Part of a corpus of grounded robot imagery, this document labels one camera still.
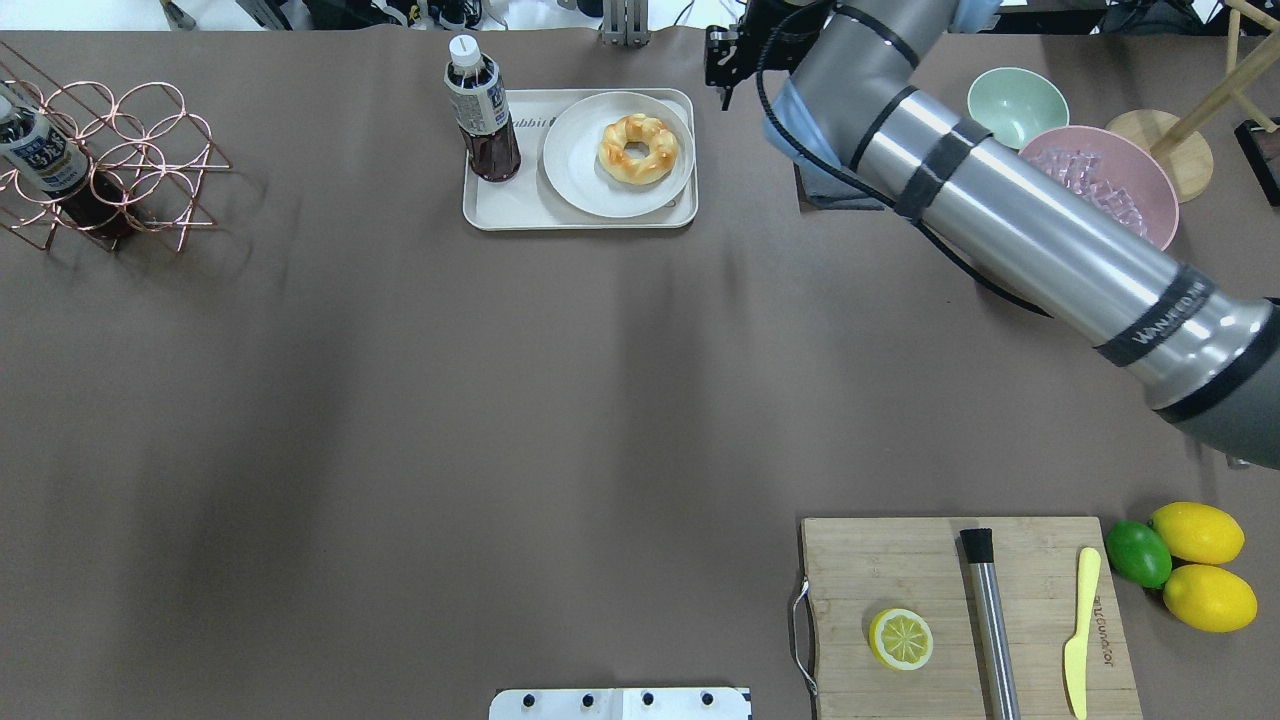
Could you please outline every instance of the wooden disc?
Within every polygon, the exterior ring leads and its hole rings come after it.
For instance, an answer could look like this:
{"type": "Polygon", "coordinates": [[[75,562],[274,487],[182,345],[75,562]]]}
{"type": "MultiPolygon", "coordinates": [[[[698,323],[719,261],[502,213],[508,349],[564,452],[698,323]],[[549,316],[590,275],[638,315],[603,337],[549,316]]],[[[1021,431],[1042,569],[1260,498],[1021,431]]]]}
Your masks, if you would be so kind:
{"type": "MultiPolygon", "coordinates": [[[[1111,120],[1107,129],[1143,150],[1151,150],[1175,123],[1176,115],[1161,110],[1132,110],[1111,120]]],[[[1166,158],[1156,158],[1156,161],[1174,183],[1179,202],[1199,196],[1213,177],[1213,151],[1198,132],[1174,147],[1166,158]]]]}

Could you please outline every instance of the bagel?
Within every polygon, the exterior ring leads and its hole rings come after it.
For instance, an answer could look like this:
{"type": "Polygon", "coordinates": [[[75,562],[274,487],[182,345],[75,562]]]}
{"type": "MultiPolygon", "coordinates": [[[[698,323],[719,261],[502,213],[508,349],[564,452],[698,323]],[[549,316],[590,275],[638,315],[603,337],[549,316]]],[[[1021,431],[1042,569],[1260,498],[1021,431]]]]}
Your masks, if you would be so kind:
{"type": "Polygon", "coordinates": [[[658,182],[676,167],[678,154],[680,142],[667,129],[667,123],[636,113],[604,128],[596,158],[613,179],[627,184],[649,184],[658,182]],[[649,154],[632,158],[627,154],[628,142],[643,142],[649,147],[649,154]]]}

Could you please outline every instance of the black phone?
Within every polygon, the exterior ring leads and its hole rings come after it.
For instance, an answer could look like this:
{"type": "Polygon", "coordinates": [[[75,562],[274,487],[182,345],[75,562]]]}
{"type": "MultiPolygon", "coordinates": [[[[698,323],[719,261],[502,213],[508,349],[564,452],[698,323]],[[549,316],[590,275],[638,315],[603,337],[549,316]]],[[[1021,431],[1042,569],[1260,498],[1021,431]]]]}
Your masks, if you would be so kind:
{"type": "MultiPolygon", "coordinates": [[[[1280,118],[1271,118],[1280,123],[1280,118]]],[[[1280,129],[1267,132],[1253,120],[1244,120],[1235,128],[1235,140],[1249,159],[1249,167],[1272,208],[1280,208],[1280,129]]]]}

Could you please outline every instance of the wooden cutting board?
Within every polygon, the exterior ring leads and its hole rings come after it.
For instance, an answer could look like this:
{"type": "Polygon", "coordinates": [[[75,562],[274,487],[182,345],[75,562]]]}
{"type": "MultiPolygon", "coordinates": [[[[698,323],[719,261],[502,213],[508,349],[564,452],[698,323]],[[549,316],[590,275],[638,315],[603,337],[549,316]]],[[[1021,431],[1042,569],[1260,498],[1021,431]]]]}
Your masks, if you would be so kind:
{"type": "MultiPolygon", "coordinates": [[[[809,578],[818,720],[984,720],[984,661],[965,528],[991,528],[1018,703],[1024,720],[1073,717],[1062,644],[1075,630],[1082,547],[1102,547],[1097,518],[809,518],[801,523],[809,578]],[[867,632],[887,607],[919,612],[933,632],[929,662],[886,667],[867,632]]],[[[1103,560],[1088,653],[1088,716],[1140,719],[1111,570],[1103,560]]]]}

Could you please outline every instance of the robotic arm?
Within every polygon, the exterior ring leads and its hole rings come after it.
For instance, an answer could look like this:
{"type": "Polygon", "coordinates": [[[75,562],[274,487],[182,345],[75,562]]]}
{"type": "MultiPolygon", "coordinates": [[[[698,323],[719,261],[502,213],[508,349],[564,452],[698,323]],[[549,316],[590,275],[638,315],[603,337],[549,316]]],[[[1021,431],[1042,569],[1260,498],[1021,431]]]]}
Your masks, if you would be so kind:
{"type": "Polygon", "coordinates": [[[1075,328],[1174,427],[1280,469],[1280,306],[1229,296],[910,86],[966,3],[837,0],[777,101],[787,135],[1075,328]]]}

